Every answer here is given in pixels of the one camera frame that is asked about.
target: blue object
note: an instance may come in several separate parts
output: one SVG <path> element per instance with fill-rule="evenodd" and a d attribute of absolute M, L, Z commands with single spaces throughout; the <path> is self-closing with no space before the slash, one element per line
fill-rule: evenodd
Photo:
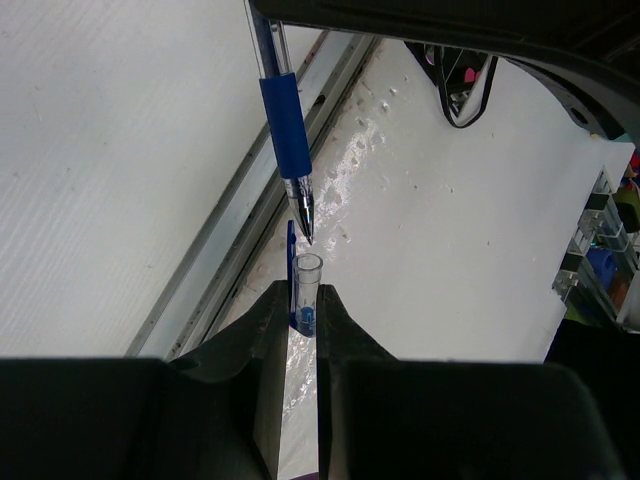
<path fill-rule="evenodd" d="M 260 89 L 280 176 L 289 180 L 310 175 L 311 154 L 295 74 L 261 78 Z"/>
<path fill-rule="evenodd" d="M 600 280 L 605 290 L 609 290 L 613 275 L 616 273 L 616 262 L 613 259 L 613 253 L 610 250 L 602 248 L 590 248 L 587 252 L 587 259 L 591 263 L 594 273 Z"/>
<path fill-rule="evenodd" d="M 297 323 L 298 332 L 305 337 L 316 336 L 316 314 L 312 307 L 302 307 L 300 310 L 300 320 Z"/>
<path fill-rule="evenodd" d="M 293 304 L 293 259 L 296 257 L 296 230 L 293 220 L 287 222 L 287 287 L 289 288 L 289 325 L 296 328 Z"/>

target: ballpoint pen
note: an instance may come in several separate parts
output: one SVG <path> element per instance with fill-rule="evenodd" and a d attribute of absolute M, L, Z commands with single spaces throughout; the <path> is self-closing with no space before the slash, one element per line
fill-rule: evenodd
<path fill-rule="evenodd" d="M 311 245 L 311 155 L 296 76 L 289 60 L 284 26 L 281 22 L 271 22 L 262 17 L 253 9 L 249 0 L 244 0 L 244 7 L 258 62 L 260 89 L 271 129 L 278 171 L 296 222 Z"/>

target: black cable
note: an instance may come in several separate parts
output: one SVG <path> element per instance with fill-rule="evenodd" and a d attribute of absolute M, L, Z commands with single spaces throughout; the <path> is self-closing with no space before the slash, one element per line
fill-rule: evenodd
<path fill-rule="evenodd" d="M 451 116 L 451 101 L 449 93 L 447 92 L 447 82 L 444 76 L 444 62 L 442 61 L 442 51 L 444 48 L 435 47 L 433 52 L 433 63 L 436 73 L 436 87 L 438 88 L 438 95 L 440 96 L 440 105 L 442 106 L 442 113 L 447 121 L 454 128 L 467 128 L 478 121 L 478 119 L 484 114 L 489 103 L 489 95 L 491 95 L 491 86 L 493 85 L 493 77 L 496 74 L 496 67 L 498 66 L 498 57 L 492 56 L 489 61 L 489 68 L 487 70 L 487 78 L 484 84 L 484 91 L 482 92 L 482 101 L 480 102 L 480 109 L 475 116 L 463 125 L 458 125 Z"/>

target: black plastic part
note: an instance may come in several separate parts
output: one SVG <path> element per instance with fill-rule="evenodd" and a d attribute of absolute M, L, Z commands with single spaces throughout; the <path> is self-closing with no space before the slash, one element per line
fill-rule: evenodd
<path fill-rule="evenodd" d="M 638 218 L 638 209 L 635 205 L 624 202 L 616 202 L 618 215 L 624 225 L 624 231 L 627 233 L 637 233 L 640 231 L 640 220 Z"/>
<path fill-rule="evenodd" d="M 286 282 L 171 364 L 0 361 L 2 478 L 277 477 Z"/>
<path fill-rule="evenodd" d="M 318 297 L 321 478 L 621 478 L 594 402 L 542 366 L 394 359 Z M 288 295 L 172 362 L 0 361 L 3 478 L 276 478 Z"/>
<path fill-rule="evenodd" d="M 317 331 L 320 478 L 624 477 L 567 370 L 395 360 L 330 286 Z"/>
<path fill-rule="evenodd" d="M 569 272 L 578 273 L 580 265 L 585 260 L 583 255 L 575 253 L 565 253 L 562 263 L 560 264 L 560 270 L 567 270 Z"/>
<path fill-rule="evenodd" d="M 592 193 L 591 195 L 589 195 L 584 209 L 603 211 L 605 208 L 607 208 L 607 204 L 609 203 L 610 199 L 611 195 L 608 195 L 606 193 Z"/>
<path fill-rule="evenodd" d="M 286 23 L 363 32 L 502 56 L 547 77 L 575 120 L 640 146 L 637 0 L 253 0 Z M 566 93 L 574 96 L 568 103 Z M 590 113 L 579 107 L 585 107 Z M 604 121 L 600 127 L 595 123 Z"/>
<path fill-rule="evenodd" d="M 640 336 L 603 331 L 564 320 L 547 362 L 578 374 L 598 401 L 598 408 L 629 478 L 640 478 Z"/>

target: blue pen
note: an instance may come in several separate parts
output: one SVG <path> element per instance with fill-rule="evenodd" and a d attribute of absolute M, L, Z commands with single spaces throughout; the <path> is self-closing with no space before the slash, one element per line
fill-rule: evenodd
<path fill-rule="evenodd" d="M 260 72 L 260 89 L 271 129 L 278 170 L 293 215 L 311 245 L 313 243 L 313 189 L 311 155 L 292 72 L 282 22 L 271 22 L 244 0 L 253 49 Z"/>

